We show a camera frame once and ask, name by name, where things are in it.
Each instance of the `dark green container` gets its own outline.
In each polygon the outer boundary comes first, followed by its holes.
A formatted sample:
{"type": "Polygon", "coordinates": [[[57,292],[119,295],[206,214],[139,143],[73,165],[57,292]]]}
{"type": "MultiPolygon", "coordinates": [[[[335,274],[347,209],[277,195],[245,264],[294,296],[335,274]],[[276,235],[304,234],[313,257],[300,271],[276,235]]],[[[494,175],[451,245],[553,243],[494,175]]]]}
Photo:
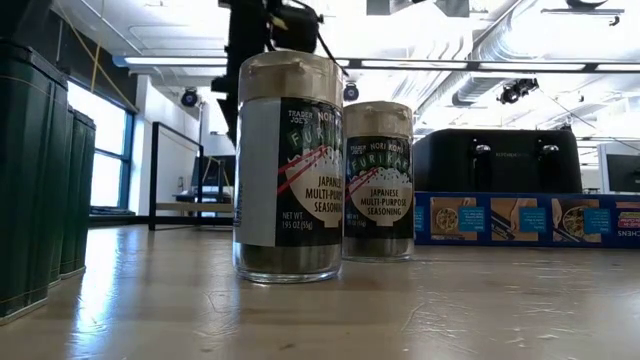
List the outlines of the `dark green container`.
{"type": "Polygon", "coordinates": [[[64,238],[64,224],[67,218],[67,202],[69,193],[69,166],[71,164],[71,140],[73,136],[73,108],[67,110],[67,117],[64,123],[59,123],[56,127],[58,136],[52,136],[49,144],[50,148],[59,149],[55,152],[56,158],[47,162],[49,170],[58,174],[59,184],[52,188],[56,193],[52,195],[54,204],[57,204],[59,211],[50,214],[51,235],[54,237],[53,252],[51,254],[51,273],[49,281],[55,284],[60,280],[60,258],[62,256],[62,242],[64,238]]]}
{"type": "Polygon", "coordinates": [[[0,323],[47,297],[56,221],[49,216],[64,213],[54,169],[64,157],[57,146],[66,117],[64,75],[32,49],[0,40],[0,323]]]}
{"type": "Polygon", "coordinates": [[[95,124],[88,116],[75,111],[71,137],[68,208],[60,258],[60,276],[63,279],[84,268],[95,143],[95,124]]]}

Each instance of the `monitor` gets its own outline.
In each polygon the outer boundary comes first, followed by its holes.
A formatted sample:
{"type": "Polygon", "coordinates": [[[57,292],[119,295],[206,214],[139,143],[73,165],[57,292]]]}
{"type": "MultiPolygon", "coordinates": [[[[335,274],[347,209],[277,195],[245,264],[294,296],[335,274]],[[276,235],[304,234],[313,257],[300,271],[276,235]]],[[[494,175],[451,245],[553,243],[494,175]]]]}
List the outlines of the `monitor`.
{"type": "Polygon", "coordinates": [[[607,155],[609,190],[640,193],[640,156],[607,155]]]}

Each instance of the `white wall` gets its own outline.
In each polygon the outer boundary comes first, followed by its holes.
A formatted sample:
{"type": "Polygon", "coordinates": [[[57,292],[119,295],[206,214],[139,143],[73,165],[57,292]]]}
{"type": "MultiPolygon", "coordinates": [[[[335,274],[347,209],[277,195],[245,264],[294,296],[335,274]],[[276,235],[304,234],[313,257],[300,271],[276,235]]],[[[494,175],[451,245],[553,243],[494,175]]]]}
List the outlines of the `white wall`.
{"type": "MultiPolygon", "coordinates": [[[[131,192],[129,208],[138,215],[149,214],[149,184],[151,175],[151,131],[153,122],[159,121],[179,133],[198,141],[199,121],[184,112],[151,85],[149,76],[138,79],[136,115],[134,126],[133,163],[131,168],[131,192]]],[[[197,147],[166,131],[160,131],[158,146],[158,202],[174,202],[173,195],[179,192],[178,179],[183,178],[185,187],[191,181],[193,161],[197,147]]],[[[158,212],[158,215],[177,215],[158,212]]]]}
{"type": "Polygon", "coordinates": [[[583,189],[598,189],[599,192],[602,192],[602,178],[598,166],[582,166],[580,167],[580,175],[582,176],[583,189]]]}
{"type": "Polygon", "coordinates": [[[216,131],[227,131],[226,120],[215,100],[202,107],[202,146],[205,156],[235,155],[236,150],[227,135],[216,131]]]}

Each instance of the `jar label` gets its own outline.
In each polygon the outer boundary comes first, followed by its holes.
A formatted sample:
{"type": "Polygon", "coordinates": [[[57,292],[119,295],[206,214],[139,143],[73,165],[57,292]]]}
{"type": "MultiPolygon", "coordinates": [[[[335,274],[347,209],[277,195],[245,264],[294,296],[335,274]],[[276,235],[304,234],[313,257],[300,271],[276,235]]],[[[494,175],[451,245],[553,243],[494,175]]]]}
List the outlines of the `jar label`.
{"type": "Polygon", "coordinates": [[[283,98],[276,246],[339,244],[342,237],[342,114],[331,104],[283,98]]]}
{"type": "Polygon", "coordinates": [[[279,247],[340,244],[344,168],[339,107],[265,98],[239,113],[235,242],[279,247]]]}
{"type": "Polygon", "coordinates": [[[411,143],[387,136],[347,139],[345,236],[413,238],[411,143]]]}

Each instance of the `seasoning jar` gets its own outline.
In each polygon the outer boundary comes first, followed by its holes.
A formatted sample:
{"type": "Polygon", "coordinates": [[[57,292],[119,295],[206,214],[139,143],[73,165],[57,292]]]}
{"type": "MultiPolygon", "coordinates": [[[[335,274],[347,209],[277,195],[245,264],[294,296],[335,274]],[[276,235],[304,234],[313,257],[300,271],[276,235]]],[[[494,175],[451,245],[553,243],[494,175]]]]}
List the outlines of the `seasoning jar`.
{"type": "Polygon", "coordinates": [[[346,106],[342,256],[407,260],[414,247],[411,109],[392,102],[346,106]]]}
{"type": "Polygon", "coordinates": [[[341,76],[331,60],[297,51],[242,64],[233,263],[246,279],[317,281],[340,269],[341,76]]]}

